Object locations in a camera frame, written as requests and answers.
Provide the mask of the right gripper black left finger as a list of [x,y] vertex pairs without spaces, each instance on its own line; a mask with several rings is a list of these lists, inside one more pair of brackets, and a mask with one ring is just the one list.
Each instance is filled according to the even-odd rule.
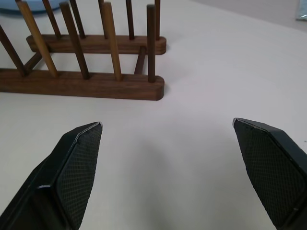
[[0,230],[79,230],[94,184],[103,125],[65,133],[0,216]]

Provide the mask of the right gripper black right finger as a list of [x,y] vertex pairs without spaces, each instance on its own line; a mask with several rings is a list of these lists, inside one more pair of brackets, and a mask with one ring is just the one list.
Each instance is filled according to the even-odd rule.
[[276,230],[307,230],[307,154],[281,129],[234,118],[249,180]]

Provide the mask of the blue plate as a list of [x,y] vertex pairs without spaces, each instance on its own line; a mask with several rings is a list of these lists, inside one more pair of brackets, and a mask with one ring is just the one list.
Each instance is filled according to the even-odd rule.
[[[26,1],[32,12],[44,12],[45,6],[43,0],[22,0]],[[48,0],[52,9],[59,8],[59,4],[68,0]],[[3,12],[19,12],[19,7],[15,0],[0,0],[0,11]]]

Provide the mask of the dark wooden dish rack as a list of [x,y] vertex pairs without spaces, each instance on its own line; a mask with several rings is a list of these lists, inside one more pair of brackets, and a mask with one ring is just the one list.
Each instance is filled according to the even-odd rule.
[[161,100],[165,81],[155,73],[155,57],[166,52],[160,35],[161,0],[146,6],[147,34],[134,32],[132,3],[126,0],[128,35],[115,32],[112,5],[98,0],[102,35],[86,35],[76,0],[61,2],[68,33],[62,34],[49,0],[42,0],[54,34],[41,34],[26,0],[15,0],[30,31],[33,56],[23,63],[0,26],[0,42],[15,67],[0,68],[0,92]]

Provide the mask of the grey foil bag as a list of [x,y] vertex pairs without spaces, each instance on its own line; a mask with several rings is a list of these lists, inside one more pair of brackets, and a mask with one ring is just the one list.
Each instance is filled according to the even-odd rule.
[[299,0],[295,19],[297,21],[307,22],[307,0]]

